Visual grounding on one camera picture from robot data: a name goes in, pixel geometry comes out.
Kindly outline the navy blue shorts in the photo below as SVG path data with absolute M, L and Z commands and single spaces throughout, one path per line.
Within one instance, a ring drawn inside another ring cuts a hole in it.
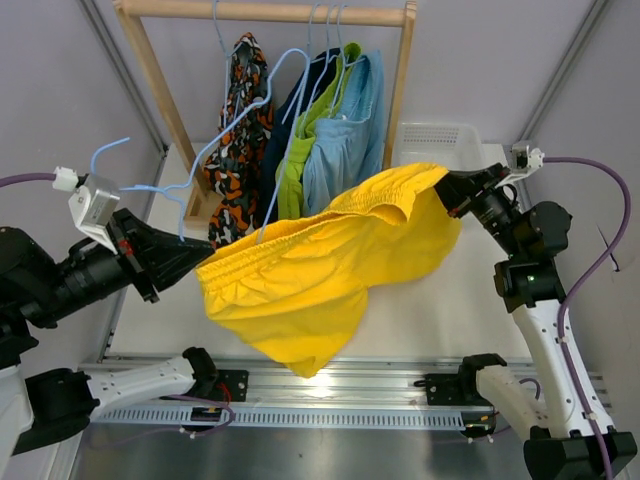
M 274 126 L 260 163 L 260 182 L 256 226 L 278 220 L 277 194 L 282 178 L 276 179 L 276 170 L 287 158 L 291 146 L 297 116 L 294 115 L 297 100 L 290 93 L 284 104 L 276 111 Z

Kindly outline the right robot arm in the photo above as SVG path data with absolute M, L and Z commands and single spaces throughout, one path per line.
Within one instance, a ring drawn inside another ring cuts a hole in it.
M 589 379 L 569 319 L 574 290 L 564 289 L 555 258 L 568 246 L 571 215 L 543 201 L 522 211 L 508 197 L 501 164 L 449 172 L 436 185 L 447 213 L 471 213 L 504 250 L 494 283 L 523 335 L 542 399 L 530 396 L 497 354 L 462 360 L 458 395 L 488 402 L 518 435 L 533 479 L 612 479 L 637 455 L 632 433 L 617 429 Z

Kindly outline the light blue shorts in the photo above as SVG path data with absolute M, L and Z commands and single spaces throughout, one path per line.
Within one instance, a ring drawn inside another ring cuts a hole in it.
M 381 52 L 373 50 L 356 61 L 337 112 L 315 123 L 316 139 L 302 175 L 305 217 L 381 172 L 384 114 L 384 64 Z

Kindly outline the blue hanger of green shorts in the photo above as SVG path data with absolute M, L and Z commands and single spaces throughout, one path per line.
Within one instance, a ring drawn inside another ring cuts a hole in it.
M 331 14 L 335 8 L 337 8 L 337 5 L 332 5 L 327 10 L 325 20 L 326 50 L 323 54 L 318 55 L 309 62 L 308 69 L 303 74 L 298 91 L 296 92 L 295 99 L 297 103 L 295 112 L 297 113 L 297 121 L 306 121 L 312 105 L 319 99 L 320 95 L 327 90 L 329 84 L 335 78 L 336 62 L 341 54 L 340 48 L 330 47 Z

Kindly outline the yellow shorts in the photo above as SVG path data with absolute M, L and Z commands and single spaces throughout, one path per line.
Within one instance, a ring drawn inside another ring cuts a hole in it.
M 448 171 L 383 171 L 321 213 L 280 220 L 195 269 L 206 316 L 294 374 L 310 378 L 358 330 L 372 287 L 437 270 L 461 231 L 436 192 Z

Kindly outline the aluminium mounting rail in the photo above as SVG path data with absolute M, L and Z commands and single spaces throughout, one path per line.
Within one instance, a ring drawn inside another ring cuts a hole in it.
M 510 362 L 496 354 L 338 359 L 314 376 L 269 360 L 218 359 L 198 380 L 185 356 L 112 358 L 82 370 L 95 422 L 173 425 L 190 436 L 226 427 L 451 430 L 505 421 L 524 440 L 572 439 L 613 425 L 599 377 L 557 345 Z

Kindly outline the white plastic basket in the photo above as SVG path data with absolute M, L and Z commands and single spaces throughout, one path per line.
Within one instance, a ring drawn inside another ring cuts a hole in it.
M 402 122 L 398 127 L 392 166 L 434 163 L 453 171 L 488 166 L 479 133 L 461 123 Z

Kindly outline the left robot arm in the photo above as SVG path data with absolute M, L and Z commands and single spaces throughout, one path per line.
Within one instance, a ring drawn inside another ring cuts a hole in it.
M 112 215 L 107 234 L 112 249 L 85 239 L 55 262 L 23 230 L 1 229 L 2 460 L 66 440 L 114 409 L 163 396 L 204 400 L 216 390 L 218 370 L 199 347 L 156 366 L 111 375 L 69 368 L 22 375 L 22 354 L 39 344 L 31 328 L 54 329 L 128 286 L 156 303 L 214 252 L 210 242 L 155 229 L 128 209 Z

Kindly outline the wooden clothes rack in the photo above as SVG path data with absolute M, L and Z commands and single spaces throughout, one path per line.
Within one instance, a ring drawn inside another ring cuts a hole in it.
M 407 1 L 402 8 L 346 7 L 340 13 L 334 13 L 330 6 L 321 5 L 314 8 L 302 4 L 287 5 L 282 3 L 222 2 L 214 4 L 205 1 L 115 1 L 113 6 L 144 73 L 161 117 L 168 128 L 173 146 L 176 147 L 187 170 L 195 165 L 196 153 L 142 23 L 144 17 L 296 24 L 329 22 L 347 26 L 399 28 L 401 37 L 396 56 L 397 65 L 383 155 L 383 167 L 391 166 L 398 121 L 403 108 L 409 57 L 417 16 L 417 4 L 414 1 Z

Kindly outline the lime green shorts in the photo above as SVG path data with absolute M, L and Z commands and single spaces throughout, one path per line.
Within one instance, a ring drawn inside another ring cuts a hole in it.
M 282 178 L 277 194 L 277 216 L 279 220 L 294 220 L 302 216 L 304 200 L 302 177 L 304 167 L 311 153 L 312 146 L 316 141 L 317 135 L 315 133 L 315 127 L 317 121 L 329 118 L 329 107 L 338 83 L 340 67 L 341 60 L 338 58 L 334 80 L 312 105 L 306 121 L 301 122 L 296 120 L 295 133 L 287 158 L 281 161 L 276 170 L 276 179 Z M 353 66 L 347 70 L 347 83 L 352 69 Z M 343 93 L 338 103 L 339 108 L 344 97 L 345 89 L 346 86 L 343 88 Z

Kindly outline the orange camouflage shorts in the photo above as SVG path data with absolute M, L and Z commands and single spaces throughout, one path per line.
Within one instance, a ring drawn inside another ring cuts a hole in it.
M 204 169 L 211 189 L 221 196 L 209 220 L 209 240 L 220 248 L 252 233 L 256 227 L 260 163 L 274 123 L 267 98 L 269 67 L 251 33 L 234 45 L 229 88 L 221 108 L 219 129 L 224 134 L 207 158 Z

